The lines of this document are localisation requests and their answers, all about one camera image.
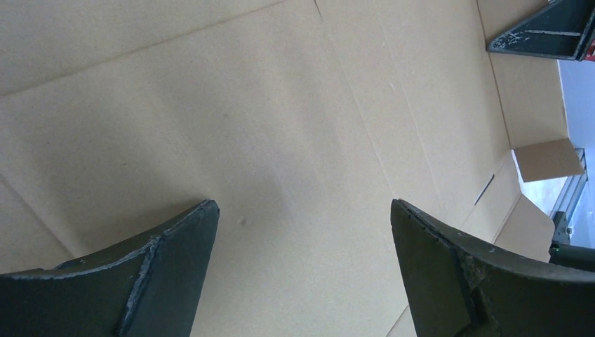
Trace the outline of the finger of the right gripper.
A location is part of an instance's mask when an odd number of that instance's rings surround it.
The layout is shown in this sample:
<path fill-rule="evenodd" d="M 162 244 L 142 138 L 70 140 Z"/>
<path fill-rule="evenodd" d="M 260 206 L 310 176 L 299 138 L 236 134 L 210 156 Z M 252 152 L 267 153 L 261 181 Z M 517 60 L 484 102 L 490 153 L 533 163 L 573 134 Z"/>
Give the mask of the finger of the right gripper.
<path fill-rule="evenodd" d="M 490 53 L 594 61 L 594 0 L 556 0 L 497 35 Z"/>

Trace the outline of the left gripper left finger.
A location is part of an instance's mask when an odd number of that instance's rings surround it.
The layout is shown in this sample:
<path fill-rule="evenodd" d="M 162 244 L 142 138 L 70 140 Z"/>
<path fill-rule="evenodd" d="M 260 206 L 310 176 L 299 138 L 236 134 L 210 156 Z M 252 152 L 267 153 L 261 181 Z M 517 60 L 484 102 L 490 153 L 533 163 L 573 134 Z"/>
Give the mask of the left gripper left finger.
<path fill-rule="evenodd" d="M 219 217 L 204 200 L 55 268 L 3 274 L 1 335 L 190 335 Z"/>

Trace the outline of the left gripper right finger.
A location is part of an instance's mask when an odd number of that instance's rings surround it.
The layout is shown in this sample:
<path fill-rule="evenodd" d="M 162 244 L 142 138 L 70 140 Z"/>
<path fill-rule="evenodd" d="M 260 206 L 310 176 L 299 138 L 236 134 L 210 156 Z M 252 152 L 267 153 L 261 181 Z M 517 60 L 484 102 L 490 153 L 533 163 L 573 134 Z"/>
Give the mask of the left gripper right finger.
<path fill-rule="evenodd" d="M 593 336 L 594 250 L 548 262 L 451 227 L 402 199 L 391 226 L 418 336 Z"/>

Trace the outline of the brown cardboard box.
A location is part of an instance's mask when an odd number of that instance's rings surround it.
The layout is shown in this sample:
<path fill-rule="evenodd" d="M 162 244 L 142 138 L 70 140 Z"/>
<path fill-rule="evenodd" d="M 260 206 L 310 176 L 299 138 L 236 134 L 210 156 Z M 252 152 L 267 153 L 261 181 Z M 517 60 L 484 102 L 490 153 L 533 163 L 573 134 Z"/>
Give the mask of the brown cardboard box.
<path fill-rule="evenodd" d="M 221 210 L 193 336 L 414 336 L 393 199 L 542 260 L 568 176 L 543 1 L 2 1 L 1 271 Z"/>

